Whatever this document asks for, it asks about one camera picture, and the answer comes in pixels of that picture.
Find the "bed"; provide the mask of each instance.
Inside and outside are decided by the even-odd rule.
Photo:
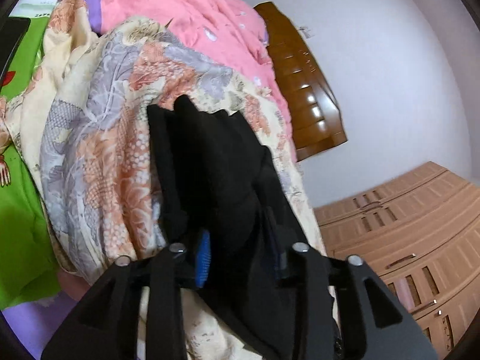
[[[0,26],[9,23],[8,14],[17,1],[1,0]],[[155,180],[145,178],[150,174],[150,162],[144,147],[148,126],[142,112],[153,100],[169,108],[176,96],[187,92],[208,112],[243,112],[262,144],[274,154],[282,188],[309,243],[324,251],[295,167],[289,106],[275,82],[265,49],[265,24],[253,9],[240,0],[156,0],[148,4],[145,0],[61,0],[50,12],[34,13],[29,30],[19,31],[16,44],[22,47],[22,35],[30,36],[31,23],[45,21],[43,39],[33,53],[35,58],[41,57],[33,58],[31,79],[20,94],[12,91],[3,115],[13,140],[10,147],[18,151],[19,162],[31,176],[24,182],[15,178],[11,185],[36,188],[38,209],[49,219],[42,225],[42,237],[51,243],[43,254],[49,255],[46,272],[53,281],[48,289],[53,296],[42,300],[33,296],[35,299],[28,299],[31,302],[13,299],[20,304],[4,311],[34,358],[39,359],[49,337],[75,305],[64,292],[55,295],[58,281],[71,297],[81,297],[119,255],[146,258],[165,245],[158,227],[159,189]],[[134,16],[138,14],[149,19]],[[2,67],[11,66],[15,58],[18,52],[9,53]],[[126,70],[112,76],[107,87],[107,73],[125,64],[129,64]],[[9,68],[2,70],[4,91],[14,83],[5,80],[9,72]],[[68,128],[59,130],[58,123]],[[99,136],[98,131],[109,133]],[[109,140],[120,148],[125,161],[110,162],[105,143]],[[123,166],[130,166],[126,176],[123,170],[111,171]],[[74,197],[76,191],[83,194]],[[117,198],[118,206],[106,207],[105,202]],[[55,279],[51,273],[57,263],[62,270]],[[194,298],[189,302],[202,321],[208,321],[222,337],[225,348],[237,350],[237,358],[253,358]],[[27,318],[37,322],[26,325]],[[210,339],[201,338],[205,331],[195,323],[185,329],[190,354],[208,358]]]

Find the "pink fabric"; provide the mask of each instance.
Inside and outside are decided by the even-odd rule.
[[[232,6],[246,14],[237,15]],[[291,138],[287,102],[275,82],[272,60],[262,43],[265,33],[259,29],[262,26],[259,16],[248,5],[238,0],[101,0],[101,11],[102,33],[134,15],[147,16],[162,24],[173,19],[169,29],[187,47],[272,90],[272,100],[278,104]]]

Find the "green fabric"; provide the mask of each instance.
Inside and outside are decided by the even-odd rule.
[[[48,17],[32,19],[9,66],[15,76],[0,91],[7,101],[30,82],[41,60],[48,21]],[[11,184],[0,187],[0,310],[53,296],[60,290],[58,265],[33,180],[13,145],[3,155]]]

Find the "pink cloth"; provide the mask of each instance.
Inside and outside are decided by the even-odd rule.
[[[263,45],[265,24],[248,5],[240,0],[101,0],[101,11],[102,33],[134,15],[147,16],[161,24],[173,19],[169,30],[187,47],[272,90],[271,98],[278,104],[291,138],[289,108]]]

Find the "floral fabric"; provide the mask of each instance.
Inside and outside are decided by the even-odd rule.
[[[10,126],[17,127],[10,131],[13,136],[19,131],[20,139],[14,142],[20,143],[43,193],[54,239],[89,283],[120,255],[146,258],[165,246],[158,225],[161,190],[153,176],[156,171],[151,170],[146,107],[159,104],[171,109],[184,93],[202,111],[244,114],[260,142],[270,148],[309,243],[325,252],[291,156],[284,116],[267,92],[187,48],[164,26],[144,17],[132,17],[97,39],[89,30],[81,0],[59,5],[46,40],[61,44],[63,54],[60,57],[55,48],[46,54],[33,88],[10,110]],[[48,61],[54,59],[52,66]],[[55,72],[62,74],[55,76],[53,86]],[[52,90],[45,92],[49,85]],[[25,113],[30,102],[41,106],[36,115]],[[21,115],[13,118],[18,112]],[[36,130],[41,138],[35,141],[23,134],[32,119],[43,123]],[[139,329],[141,359],[146,302],[142,301]],[[194,293],[184,291],[182,302],[186,345],[193,358],[260,359]]]

